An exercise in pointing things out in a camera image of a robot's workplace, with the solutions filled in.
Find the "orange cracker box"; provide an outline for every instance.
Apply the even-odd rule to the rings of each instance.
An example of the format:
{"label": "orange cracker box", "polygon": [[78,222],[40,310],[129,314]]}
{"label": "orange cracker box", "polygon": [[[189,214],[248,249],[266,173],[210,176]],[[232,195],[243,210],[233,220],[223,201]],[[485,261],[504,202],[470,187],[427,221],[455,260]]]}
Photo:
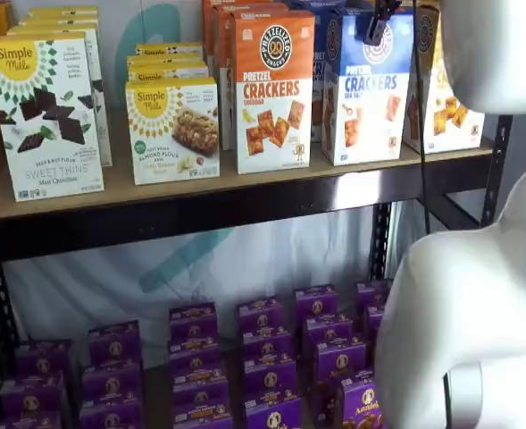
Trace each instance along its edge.
{"label": "orange cracker box", "polygon": [[233,13],[238,173],[307,167],[314,15]]}
{"label": "orange cracker box", "polygon": [[231,14],[239,11],[283,10],[283,3],[232,4],[214,7],[213,30],[215,46],[214,76],[219,81],[219,117],[221,122],[221,148],[234,149],[236,146],[232,90],[231,90]]}

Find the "white box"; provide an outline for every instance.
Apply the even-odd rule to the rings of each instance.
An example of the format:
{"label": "white box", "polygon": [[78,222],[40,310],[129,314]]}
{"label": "white box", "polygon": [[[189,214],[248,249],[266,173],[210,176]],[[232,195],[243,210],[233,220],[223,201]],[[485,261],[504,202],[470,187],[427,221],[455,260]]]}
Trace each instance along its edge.
{"label": "white box", "polygon": [[126,102],[137,185],[219,176],[213,78],[128,82]]}
{"label": "white box", "polygon": [[83,34],[0,37],[0,124],[17,201],[104,190],[90,101]]}

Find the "blue cracker box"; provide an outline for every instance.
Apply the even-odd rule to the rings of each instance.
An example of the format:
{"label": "blue cracker box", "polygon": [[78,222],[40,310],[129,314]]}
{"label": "blue cracker box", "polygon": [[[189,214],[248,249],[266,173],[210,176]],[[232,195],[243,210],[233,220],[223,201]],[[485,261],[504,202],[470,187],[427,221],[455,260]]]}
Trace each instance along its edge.
{"label": "blue cracker box", "polygon": [[314,14],[313,107],[310,141],[320,143],[322,138],[322,99],[324,97],[324,65],[326,55],[326,28],[330,9],[343,6],[346,0],[299,0],[290,7],[306,9]]}
{"label": "blue cracker box", "polygon": [[364,43],[372,16],[370,6],[330,11],[321,145],[334,165],[399,158],[413,11],[398,9],[377,46]]}

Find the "chocolate pieces image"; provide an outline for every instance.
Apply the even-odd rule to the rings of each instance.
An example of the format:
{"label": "chocolate pieces image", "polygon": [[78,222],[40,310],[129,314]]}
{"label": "chocolate pieces image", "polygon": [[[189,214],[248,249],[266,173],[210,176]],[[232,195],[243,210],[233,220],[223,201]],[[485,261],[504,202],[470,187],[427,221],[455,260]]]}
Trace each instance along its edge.
{"label": "chocolate pieces image", "polygon": [[68,118],[73,111],[74,107],[69,107],[67,105],[53,105],[46,111],[42,119],[57,121],[60,118]]}
{"label": "chocolate pieces image", "polygon": [[37,147],[40,147],[40,145],[42,145],[44,139],[45,137],[39,132],[37,132],[36,134],[30,134],[22,141],[21,146],[19,147],[17,152],[20,153],[26,152],[27,150],[36,149]]}
{"label": "chocolate pieces image", "polygon": [[60,128],[60,134],[63,139],[78,143],[79,145],[85,144],[84,132],[80,121],[70,118],[58,118],[58,127]]}

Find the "pretzel crisps logo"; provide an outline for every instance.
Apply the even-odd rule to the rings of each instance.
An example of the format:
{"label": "pretzel crisps logo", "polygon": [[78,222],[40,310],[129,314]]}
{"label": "pretzel crisps logo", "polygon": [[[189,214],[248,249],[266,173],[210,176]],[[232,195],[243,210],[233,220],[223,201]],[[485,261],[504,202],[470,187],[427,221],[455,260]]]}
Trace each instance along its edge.
{"label": "pretzel crisps logo", "polygon": [[292,39],[287,29],[272,25],[261,37],[261,58],[269,69],[284,67],[292,54]]}

